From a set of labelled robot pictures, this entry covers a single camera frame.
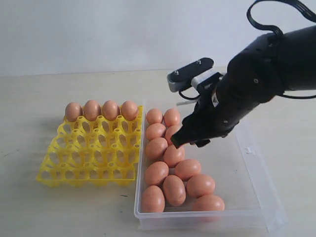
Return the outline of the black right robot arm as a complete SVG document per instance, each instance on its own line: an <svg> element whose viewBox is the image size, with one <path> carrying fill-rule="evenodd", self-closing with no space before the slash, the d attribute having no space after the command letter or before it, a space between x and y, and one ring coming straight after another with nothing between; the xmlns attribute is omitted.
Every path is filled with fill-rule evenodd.
<svg viewBox="0 0 316 237"><path fill-rule="evenodd" d="M316 29L261 35L229 62L225 74L214 71L213 64L201 58L167 77L172 92L190 87L198 92L193 113L171 137L175 147L203 147L212 138L227 136L258 105L286 91L314 90Z"/></svg>

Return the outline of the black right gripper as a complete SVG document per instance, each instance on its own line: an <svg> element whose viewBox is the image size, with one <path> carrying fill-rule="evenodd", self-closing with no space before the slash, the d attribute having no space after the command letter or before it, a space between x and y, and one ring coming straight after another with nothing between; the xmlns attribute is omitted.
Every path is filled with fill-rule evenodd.
<svg viewBox="0 0 316 237"><path fill-rule="evenodd" d="M198 86L200 98L194 112L185 117L181 128L171 136L176 148L187 143L198 148L210 139L228 135L237 125L237 84L218 81Z"/></svg>

